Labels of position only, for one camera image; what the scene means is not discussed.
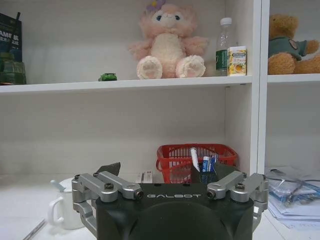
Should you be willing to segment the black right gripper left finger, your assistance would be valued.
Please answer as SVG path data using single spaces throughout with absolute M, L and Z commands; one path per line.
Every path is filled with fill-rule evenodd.
M 93 214 L 96 200 L 112 203 L 118 193 L 128 200 L 139 201 L 144 192 L 138 183 L 126 181 L 118 176 L 121 164 L 103 165 L 93 174 L 77 174 L 71 181 L 73 209 L 80 214 L 83 225 L 96 237 L 97 220 Z

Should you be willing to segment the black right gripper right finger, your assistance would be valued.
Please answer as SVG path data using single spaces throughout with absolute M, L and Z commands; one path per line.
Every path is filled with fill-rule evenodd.
M 208 218 L 214 232 L 253 232 L 268 207 L 268 180 L 265 175 L 247 175 L 234 166 L 217 163 L 207 198 L 212 211 Z

